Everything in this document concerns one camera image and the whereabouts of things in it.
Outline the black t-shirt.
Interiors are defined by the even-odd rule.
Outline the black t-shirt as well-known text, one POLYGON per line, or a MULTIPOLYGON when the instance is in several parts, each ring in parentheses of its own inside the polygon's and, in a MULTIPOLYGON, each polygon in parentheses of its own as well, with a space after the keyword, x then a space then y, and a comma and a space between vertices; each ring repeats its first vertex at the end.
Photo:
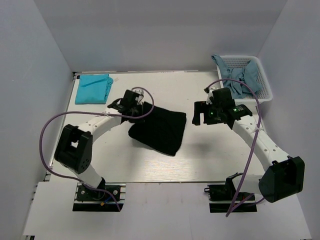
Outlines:
POLYGON ((131 126, 128 135, 155 151, 174 157, 182 145, 186 123, 186 113, 155 106, 143 121, 131 126))

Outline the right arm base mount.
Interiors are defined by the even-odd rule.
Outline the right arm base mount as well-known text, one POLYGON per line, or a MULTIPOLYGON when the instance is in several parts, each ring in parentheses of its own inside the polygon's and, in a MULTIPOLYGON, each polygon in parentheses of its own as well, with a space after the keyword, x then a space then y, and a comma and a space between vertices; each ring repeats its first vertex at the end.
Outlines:
MULTIPOLYGON (((224 184, 208 184, 203 191, 208 195, 210 213, 227 213, 233 194, 227 193, 224 184)), ((233 213, 255 213, 257 212, 255 202, 256 199, 253 195, 241 206, 237 207, 233 213)))

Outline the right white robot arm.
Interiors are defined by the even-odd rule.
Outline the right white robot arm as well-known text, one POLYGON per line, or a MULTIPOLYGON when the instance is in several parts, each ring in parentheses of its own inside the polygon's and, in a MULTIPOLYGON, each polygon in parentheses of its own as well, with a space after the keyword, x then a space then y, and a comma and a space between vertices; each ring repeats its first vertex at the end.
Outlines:
POLYGON ((192 124, 201 124, 200 115, 204 117, 204 124, 228 125, 249 147, 254 147, 254 154, 263 167, 263 175, 247 175, 243 184, 236 181, 228 184, 225 192, 229 198, 240 201, 255 193, 274 203, 303 190, 304 161, 299 156, 289 156, 263 129, 258 129, 257 121, 245 105, 231 103, 217 108, 205 101, 196 101, 192 124))

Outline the crumpled grey-blue t-shirt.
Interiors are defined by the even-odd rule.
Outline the crumpled grey-blue t-shirt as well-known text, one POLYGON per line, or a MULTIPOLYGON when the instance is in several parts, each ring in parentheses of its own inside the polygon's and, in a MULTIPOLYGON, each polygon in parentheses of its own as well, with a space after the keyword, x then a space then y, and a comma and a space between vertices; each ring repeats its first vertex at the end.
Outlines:
POLYGON ((219 55, 214 54, 211 58, 219 67, 221 78, 228 79, 223 81, 223 87, 230 89, 234 99, 252 96, 250 90, 239 82, 246 84, 255 94, 263 88, 258 82, 258 67, 254 61, 249 60, 244 67, 230 67, 219 55))

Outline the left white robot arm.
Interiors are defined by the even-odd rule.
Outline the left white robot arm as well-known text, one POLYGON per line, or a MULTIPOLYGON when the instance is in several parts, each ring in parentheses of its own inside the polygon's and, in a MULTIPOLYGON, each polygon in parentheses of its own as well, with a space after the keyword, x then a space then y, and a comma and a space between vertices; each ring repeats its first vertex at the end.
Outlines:
POLYGON ((105 180, 91 165, 93 143, 112 128, 119 126, 129 117, 139 117, 143 114, 142 105, 120 113, 115 108, 108 108, 106 113, 95 116, 80 124, 64 126, 60 135, 54 159, 72 171, 76 178, 89 186, 88 193, 99 200, 105 196, 105 180))

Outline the folded turquoise t-shirt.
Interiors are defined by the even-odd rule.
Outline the folded turquoise t-shirt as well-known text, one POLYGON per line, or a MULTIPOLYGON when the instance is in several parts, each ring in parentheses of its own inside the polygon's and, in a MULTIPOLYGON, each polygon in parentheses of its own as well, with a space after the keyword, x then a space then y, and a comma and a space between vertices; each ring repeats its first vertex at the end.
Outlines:
POLYGON ((75 96, 76 105, 104 105, 114 80, 109 74, 81 75, 75 96))

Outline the white plastic basket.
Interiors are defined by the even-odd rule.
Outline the white plastic basket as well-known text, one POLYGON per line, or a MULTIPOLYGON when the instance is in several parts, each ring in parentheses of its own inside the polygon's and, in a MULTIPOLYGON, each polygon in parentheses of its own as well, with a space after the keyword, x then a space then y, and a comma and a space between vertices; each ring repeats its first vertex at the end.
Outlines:
POLYGON ((256 96, 260 103, 269 102, 273 99, 273 94, 263 69, 260 60, 251 55, 221 55, 223 61, 231 68, 243 68, 249 61, 256 64, 257 79, 256 81, 262 86, 262 89, 257 92, 256 96))

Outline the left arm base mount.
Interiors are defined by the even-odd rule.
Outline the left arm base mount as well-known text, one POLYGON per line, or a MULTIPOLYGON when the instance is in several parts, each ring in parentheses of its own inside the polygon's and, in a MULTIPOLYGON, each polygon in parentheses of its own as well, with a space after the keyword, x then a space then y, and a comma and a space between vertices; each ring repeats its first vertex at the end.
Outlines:
MULTIPOLYGON (((105 189, 113 195, 121 210, 125 203, 126 184, 106 183, 105 189)), ((72 211, 97 213, 119 212, 116 202, 108 193, 92 191, 79 183, 76 187, 72 211)))

